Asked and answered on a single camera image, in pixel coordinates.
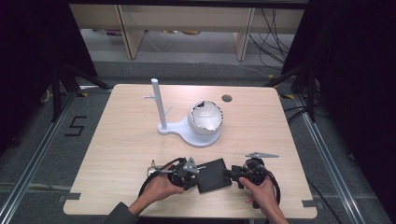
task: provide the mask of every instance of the floor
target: floor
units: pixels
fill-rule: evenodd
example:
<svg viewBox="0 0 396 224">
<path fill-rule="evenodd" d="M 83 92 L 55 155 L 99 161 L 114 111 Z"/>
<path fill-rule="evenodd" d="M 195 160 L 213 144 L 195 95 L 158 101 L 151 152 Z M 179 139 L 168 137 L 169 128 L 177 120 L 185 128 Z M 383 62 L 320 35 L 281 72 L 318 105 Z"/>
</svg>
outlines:
<svg viewBox="0 0 396 224">
<path fill-rule="evenodd" d="M 269 80 L 271 74 L 265 69 L 270 69 L 275 75 L 279 74 L 282 66 L 279 61 L 283 60 L 278 49 L 267 47 L 280 60 L 275 60 L 258 50 L 252 39 L 260 45 L 262 37 L 265 38 L 265 35 L 258 34 L 253 34 L 252 39 L 249 40 L 245 60 L 238 62 L 231 34 L 202 32 L 198 35 L 186 35 L 182 32 L 147 31 L 137 57 L 130 60 L 127 58 L 120 36 L 107 35 L 103 30 L 81 30 L 81 32 L 98 69 L 109 63 L 117 63 L 117 66 L 112 67 L 114 70 L 100 70 L 106 71 L 106 75 L 99 74 L 99 77 L 103 75 L 104 80 L 110 82 L 120 80 L 116 69 L 128 67 L 130 64 L 144 67 L 145 64 L 154 63 L 175 64 L 176 68 L 185 64 L 190 67 L 200 64 L 227 65 L 234 68 L 233 70 L 249 71 Z M 285 46 L 289 46 L 293 35 L 279 35 L 279 39 Z M 271 46 L 277 45 L 273 38 L 269 38 L 268 42 Z M 292 78 L 277 87 L 283 107 L 287 109 L 304 106 L 304 97 L 293 94 L 290 91 L 290 83 Z M 21 133 L 23 141 L 18 146 L 11 146 L 0 160 L 0 202 L 12 201 L 14 198 L 10 198 L 9 195 L 10 193 L 12 195 L 14 186 L 21 184 L 21 176 L 26 172 L 34 173 L 25 183 L 26 193 L 12 201 L 18 205 L 18 208 L 11 211 L 9 223 L 97 223 L 103 219 L 102 217 L 70 217 L 63 214 L 62 197 L 70 190 L 79 167 L 78 165 L 70 167 L 69 164 L 72 161 L 76 164 L 81 163 L 85 151 L 77 148 L 87 147 L 90 138 L 80 137 L 76 141 L 49 138 L 49 149 L 44 152 L 43 158 L 39 159 L 36 165 L 32 164 L 32 158 L 37 157 L 37 149 L 43 147 L 42 140 L 46 138 L 48 130 L 58 130 L 57 134 L 63 136 L 70 132 L 68 125 L 73 115 L 85 113 L 89 114 L 88 118 L 93 118 L 88 120 L 89 124 L 86 125 L 86 132 L 92 136 L 108 96 L 109 92 L 99 91 L 91 93 L 90 101 L 84 97 L 77 97 L 68 108 L 73 113 L 66 115 L 59 127 L 53 127 L 53 123 L 50 123 L 51 101 L 43 104 L 33 114 L 31 121 Z M 316 101 L 317 104 L 321 103 L 319 96 Z M 84 111 L 87 107 L 97 109 Z M 292 118 L 296 112 L 298 109 L 287 110 L 285 116 Z M 390 223 L 359 166 L 346 156 L 347 148 L 323 107 L 317 107 L 316 118 L 316 123 L 310 122 L 306 114 L 291 119 L 290 130 L 307 179 L 313 183 L 311 191 L 317 203 L 318 216 L 312 220 L 291 219 L 290 223 Z M 256 224 L 263 222 L 263 219 L 255 220 Z"/>
</svg>

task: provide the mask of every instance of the cable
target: cable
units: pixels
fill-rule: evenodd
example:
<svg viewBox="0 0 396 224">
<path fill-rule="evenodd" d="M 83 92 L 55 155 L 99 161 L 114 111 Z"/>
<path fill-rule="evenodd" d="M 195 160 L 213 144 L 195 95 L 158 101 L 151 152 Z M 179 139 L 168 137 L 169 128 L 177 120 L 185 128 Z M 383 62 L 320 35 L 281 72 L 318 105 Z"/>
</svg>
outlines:
<svg viewBox="0 0 396 224">
<path fill-rule="evenodd" d="M 326 199 L 323 197 L 323 195 L 320 193 L 320 191 L 317 189 L 317 187 L 315 187 L 315 185 L 311 182 L 311 180 L 308 178 L 308 176 L 305 176 L 306 180 L 308 181 L 309 185 L 317 192 L 317 194 L 319 195 L 319 197 L 322 199 L 322 201 L 324 203 L 326 203 L 327 207 L 330 209 L 330 211 L 332 212 L 332 215 L 335 217 L 335 219 L 337 219 L 338 223 L 342 223 L 341 219 L 337 216 L 337 214 L 335 214 L 334 210 L 332 209 L 332 207 L 329 205 L 329 203 L 326 201 Z"/>
</svg>

